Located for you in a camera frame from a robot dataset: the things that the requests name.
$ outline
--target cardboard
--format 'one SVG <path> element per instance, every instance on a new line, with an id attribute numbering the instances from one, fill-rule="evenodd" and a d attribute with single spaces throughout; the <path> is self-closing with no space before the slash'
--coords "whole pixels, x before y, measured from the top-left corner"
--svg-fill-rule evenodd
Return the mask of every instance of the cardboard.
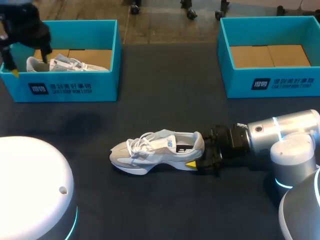
<path id="1" fill-rule="evenodd" d="M 311 67 L 301 45 L 269 45 L 275 67 Z"/>
<path id="2" fill-rule="evenodd" d="M 70 50 L 68 58 L 77 59 L 80 62 L 110 70 L 112 50 Z"/>
<path id="3" fill-rule="evenodd" d="M 58 54 L 62 54 L 63 56 L 68 57 L 69 49 L 52 49 L 52 53 L 50 57 L 55 58 Z M 35 57 L 36 59 L 42 60 L 41 51 L 35 50 L 33 57 Z"/>
<path id="4" fill-rule="evenodd" d="M 234 65 L 241 68 L 273 68 L 267 46 L 231 46 Z"/>

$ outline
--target caster wheel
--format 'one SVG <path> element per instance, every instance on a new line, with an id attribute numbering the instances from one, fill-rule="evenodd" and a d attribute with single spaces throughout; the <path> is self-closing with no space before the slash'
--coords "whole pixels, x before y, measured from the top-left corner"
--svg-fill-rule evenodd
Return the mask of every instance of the caster wheel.
<path id="1" fill-rule="evenodd" d="M 132 15 L 137 15 L 140 12 L 140 7 L 138 7 L 137 5 L 131 5 L 130 6 L 130 13 Z"/>
<path id="2" fill-rule="evenodd" d="M 186 0 L 181 0 L 180 3 L 181 3 L 183 8 L 187 5 Z"/>
<path id="3" fill-rule="evenodd" d="M 186 17 L 190 20 L 193 20 L 198 17 L 198 15 L 196 14 L 195 10 L 188 9 L 188 11 L 186 12 Z"/>
<path id="4" fill-rule="evenodd" d="M 215 16 L 215 19 L 220 21 L 220 19 L 224 16 L 224 13 L 222 11 L 216 11 L 214 16 Z"/>
<path id="5" fill-rule="evenodd" d="M 276 15 L 277 16 L 284 16 L 286 14 L 286 10 L 284 9 L 283 6 L 278 6 L 277 9 L 276 9 Z"/>

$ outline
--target open box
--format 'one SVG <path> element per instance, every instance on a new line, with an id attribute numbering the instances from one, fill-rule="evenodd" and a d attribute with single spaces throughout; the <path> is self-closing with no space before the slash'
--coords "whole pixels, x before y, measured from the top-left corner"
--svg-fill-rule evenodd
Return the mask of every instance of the open box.
<path id="1" fill-rule="evenodd" d="M 69 57 L 74 58 L 80 54 L 99 56 L 99 61 L 92 64 L 107 65 L 109 70 L 26 72 L 26 60 L 35 54 L 35 50 L 14 44 L 11 54 L 19 78 L 8 72 L 4 65 L 0 69 L 0 76 L 13 100 L 20 103 L 116 101 L 121 64 L 117 21 L 67 20 L 44 23 L 49 26 L 53 49 L 72 50 L 74 55 Z"/>
<path id="2" fill-rule="evenodd" d="M 234 47 L 252 46 L 236 56 Z M 222 18 L 217 56 L 228 98 L 320 96 L 320 25 L 313 16 Z M 246 65 L 248 58 L 256 63 Z M 290 63 L 279 64 L 282 58 Z"/>

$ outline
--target yellow tag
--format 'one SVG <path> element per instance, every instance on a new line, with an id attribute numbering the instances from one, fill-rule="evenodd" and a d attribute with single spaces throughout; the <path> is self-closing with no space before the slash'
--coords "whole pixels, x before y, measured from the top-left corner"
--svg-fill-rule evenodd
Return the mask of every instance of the yellow tag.
<path id="1" fill-rule="evenodd" d="M 15 75 L 16 78 L 19 78 L 19 72 L 18 72 L 17 69 L 13 69 L 13 70 L 11 71 L 11 73 L 12 73 L 13 75 Z"/>

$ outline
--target white sneaker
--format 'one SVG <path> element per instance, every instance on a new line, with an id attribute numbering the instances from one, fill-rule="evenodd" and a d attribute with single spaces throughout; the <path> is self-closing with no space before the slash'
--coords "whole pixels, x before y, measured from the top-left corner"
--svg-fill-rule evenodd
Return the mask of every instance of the white sneaker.
<path id="1" fill-rule="evenodd" d="M 54 59 L 50 60 L 50 71 L 63 72 L 63 71 L 108 71 L 102 66 L 96 66 L 80 62 L 74 58 L 68 58 L 62 54 L 58 54 Z"/>
<path id="2" fill-rule="evenodd" d="M 199 132 L 161 130 L 128 139 L 111 149 L 111 163 L 129 174 L 145 175 L 158 164 L 169 164 L 179 170 L 192 170 L 185 163 L 202 157 L 205 143 Z"/>
<path id="3" fill-rule="evenodd" d="M 38 60 L 35 57 L 28 57 L 26 60 L 26 71 L 27 72 L 49 72 L 50 66 L 44 63 L 42 60 Z"/>
<path id="4" fill-rule="evenodd" d="M 51 59 L 49 64 L 38 60 L 33 56 L 26 60 L 27 72 L 66 72 L 66 71 L 108 71 L 102 66 L 96 66 L 80 62 L 74 58 L 68 58 L 62 54 L 58 54 L 54 59 Z"/>

